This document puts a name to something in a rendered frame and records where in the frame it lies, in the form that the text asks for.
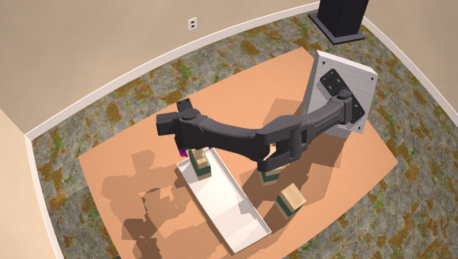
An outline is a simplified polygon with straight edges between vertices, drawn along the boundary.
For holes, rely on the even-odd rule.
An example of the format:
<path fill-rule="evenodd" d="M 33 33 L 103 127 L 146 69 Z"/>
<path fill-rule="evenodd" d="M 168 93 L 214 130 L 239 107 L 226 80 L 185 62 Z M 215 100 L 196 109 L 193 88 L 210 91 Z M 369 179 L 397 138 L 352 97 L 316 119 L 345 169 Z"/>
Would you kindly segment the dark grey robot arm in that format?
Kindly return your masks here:
<path fill-rule="evenodd" d="M 354 124 L 365 115 L 335 69 L 323 75 L 320 82 L 332 97 L 323 107 L 301 117 L 282 115 L 261 129 L 242 128 L 202 115 L 187 98 L 176 102 L 179 112 L 156 115 L 157 132 L 159 136 L 181 136 L 189 149 L 212 147 L 245 156 L 257 162 L 258 171 L 269 172 L 299 160 L 307 145 L 332 126 Z M 263 160 L 273 143 L 276 143 L 276 151 Z"/>

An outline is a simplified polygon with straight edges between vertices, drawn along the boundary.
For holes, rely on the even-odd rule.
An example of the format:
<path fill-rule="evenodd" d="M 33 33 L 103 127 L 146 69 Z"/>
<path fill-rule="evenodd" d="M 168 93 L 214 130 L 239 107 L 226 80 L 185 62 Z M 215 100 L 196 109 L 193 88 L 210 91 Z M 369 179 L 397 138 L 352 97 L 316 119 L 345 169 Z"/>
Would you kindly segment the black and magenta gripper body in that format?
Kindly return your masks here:
<path fill-rule="evenodd" d="M 181 137 L 181 136 L 174 137 L 174 140 L 175 140 L 175 142 L 176 142 L 176 145 L 177 145 L 178 150 L 181 149 L 181 150 L 184 152 L 184 151 L 186 151 L 186 150 L 189 149 L 188 146 L 185 146 L 185 145 L 183 144 L 183 141 L 182 141 L 182 137 Z M 199 148 L 197 148 L 196 150 L 199 150 L 199 149 L 202 149 L 202 147 L 199 147 Z"/>

